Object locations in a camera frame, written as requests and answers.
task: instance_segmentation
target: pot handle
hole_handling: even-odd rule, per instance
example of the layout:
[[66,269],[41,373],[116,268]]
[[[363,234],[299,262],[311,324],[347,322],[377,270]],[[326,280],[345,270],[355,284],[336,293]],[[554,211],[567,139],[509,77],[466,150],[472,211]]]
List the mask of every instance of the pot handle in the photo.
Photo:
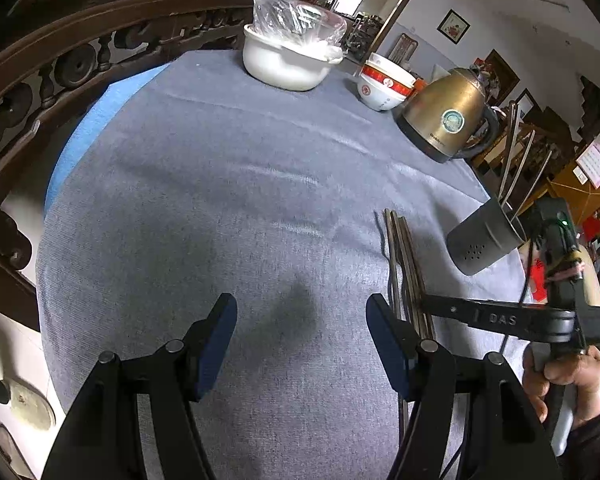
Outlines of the pot handle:
[[496,137],[500,131],[500,123],[498,122],[496,112],[491,110],[489,105],[484,105],[484,108],[482,109],[482,116],[487,119],[487,123],[489,124],[486,133],[482,134],[482,138],[478,140],[478,142],[472,147],[460,150],[452,158],[471,158],[472,156],[475,156],[478,153],[486,150],[491,143],[496,140]]

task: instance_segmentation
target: gray cylindrical cup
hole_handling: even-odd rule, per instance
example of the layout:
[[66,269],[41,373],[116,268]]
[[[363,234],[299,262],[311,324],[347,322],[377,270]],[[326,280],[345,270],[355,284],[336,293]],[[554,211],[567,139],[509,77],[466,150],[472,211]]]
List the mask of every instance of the gray cylindrical cup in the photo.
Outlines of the gray cylindrical cup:
[[446,236],[449,256],[463,274],[473,276],[526,239],[517,218],[509,220],[497,198],[482,204]]

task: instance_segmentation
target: electric kettle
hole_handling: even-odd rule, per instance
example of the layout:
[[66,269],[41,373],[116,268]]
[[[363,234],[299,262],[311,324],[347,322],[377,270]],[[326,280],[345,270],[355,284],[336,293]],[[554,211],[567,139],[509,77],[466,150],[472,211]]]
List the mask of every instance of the electric kettle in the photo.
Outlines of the electric kettle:
[[[466,68],[454,68],[409,101],[396,121],[401,131],[421,151],[437,162],[471,158],[498,136],[500,125],[486,104],[482,83]],[[488,123],[478,142],[465,148],[480,119]]]

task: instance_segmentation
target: table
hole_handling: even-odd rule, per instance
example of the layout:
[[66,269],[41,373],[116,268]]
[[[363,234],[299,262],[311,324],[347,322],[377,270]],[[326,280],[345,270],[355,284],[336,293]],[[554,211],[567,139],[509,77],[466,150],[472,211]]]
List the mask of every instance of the table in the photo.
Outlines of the table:
[[[516,301],[515,251],[470,278],[446,252],[487,198],[463,160],[430,160],[362,104],[349,75],[288,92],[250,77],[239,52],[186,53],[107,124],[46,216],[38,301],[62,406],[101,351],[154,352],[230,292],[234,338],[193,406],[218,478],[384,478],[397,396],[365,322],[366,298],[388,290],[382,210],[406,216],[428,292]],[[502,338],[453,320],[436,331],[475,357]],[[506,352],[517,373],[523,347]]]

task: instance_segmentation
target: tiled floor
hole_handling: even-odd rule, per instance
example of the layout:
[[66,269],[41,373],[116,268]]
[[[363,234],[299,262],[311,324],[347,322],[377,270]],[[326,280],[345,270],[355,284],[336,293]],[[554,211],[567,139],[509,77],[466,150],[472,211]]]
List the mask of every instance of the tiled floor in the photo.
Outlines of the tiled floor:
[[[2,204],[2,208],[16,221],[20,231],[32,243],[33,256],[23,274],[33,283],[36,251],[42,235],[46,185],[58,154],[73,128],[73,124],[68,124],[53,136],[46,152],[29,168],[21,183]],[[5,376],[29,385],[45,396],[54,409],[57,421],[55,428],[42,432],[17,420],[9,407],[0,404],[0,424],[11,433],[30,469],[40,478],[60,424],[64,420],[64,413],[46,368],[40,333],[0,314],[0,379]]]

